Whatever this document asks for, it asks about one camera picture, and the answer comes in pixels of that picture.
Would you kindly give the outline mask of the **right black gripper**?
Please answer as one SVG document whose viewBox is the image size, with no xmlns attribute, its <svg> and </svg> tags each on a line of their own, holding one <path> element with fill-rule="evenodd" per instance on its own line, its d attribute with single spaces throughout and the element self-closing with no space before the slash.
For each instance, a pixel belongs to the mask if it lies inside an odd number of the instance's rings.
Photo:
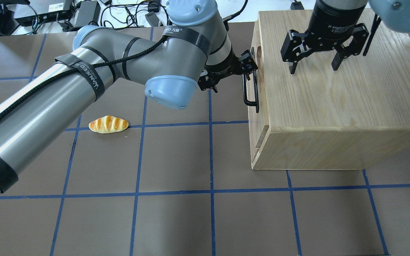
<svg viewBox="0 0 410 256">
<path fill-rule="evenodd" d="M 291 63 L 290 74 L 295 74 L 298 62 L 312 55 L 316 50 L 314 45 L 323 40 L 351 39 L 348 46 L 335 47 L 337 53 L 331 63 L 334 71 L 343 60 L 359 55 L 369 35 L 364 23 L 357 24 L 366 5 L 366 0 L 317 0 L 305 33 L 289 30 L 280 49 L 283 61 Z"/>
</svg>

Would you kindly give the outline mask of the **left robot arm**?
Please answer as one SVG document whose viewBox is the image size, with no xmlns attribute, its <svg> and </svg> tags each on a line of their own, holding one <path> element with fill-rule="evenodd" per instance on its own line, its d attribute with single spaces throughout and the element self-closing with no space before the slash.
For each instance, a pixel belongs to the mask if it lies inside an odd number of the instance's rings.
<svg viewBox="0 0 410 256">
<path fill-rule="evenodd" d="M 118 79 L 145 86 L 145 96 L 172 109 L 189 105 L 196 89 L 257 70 L 253 54 L 237 57 L 214 0 L 168 0 L 171 25 L 153 42 L 88 25 L 73 51 L 0 104 L 0 194 L 67 126 Z"/>
</svg>

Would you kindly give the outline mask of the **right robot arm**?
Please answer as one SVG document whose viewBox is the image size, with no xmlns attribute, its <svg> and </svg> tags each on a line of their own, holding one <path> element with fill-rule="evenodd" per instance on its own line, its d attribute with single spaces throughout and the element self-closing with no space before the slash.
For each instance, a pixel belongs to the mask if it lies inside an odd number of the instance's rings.
<svg viewBox="0 0 410 256">
<path fill-rule="evenodd" d="M 410 0 L 317 0 L 309 27 L 287 32 L 280 54 L 294 74 L 298 62 L 316 52 L 336 51 L 332 69 L 352 55 L 367 55 L 381 23 L 410 33 Z"/>
</svg>

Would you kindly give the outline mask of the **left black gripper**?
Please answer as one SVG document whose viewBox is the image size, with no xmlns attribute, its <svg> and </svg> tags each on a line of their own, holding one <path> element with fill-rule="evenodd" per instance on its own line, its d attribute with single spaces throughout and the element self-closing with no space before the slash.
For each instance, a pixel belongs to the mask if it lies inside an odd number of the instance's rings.
<svg viewBox="0 0 410 256">
<path fill-rule="evenodd" d="M 215 65 L 205 65 L 205 70 L 200 74 L 198 86 L 201 91 L 212 90 L 217 94 L 216 85 L 221 79 L 231 75 L 243 75 L 247 80 L 251 80 L 249 75 L 258 70 L 258 66 L 249 49 L 241 54 L 240 61 L 234 51 L 230 50 L 223 61 Z"/>
</svg>

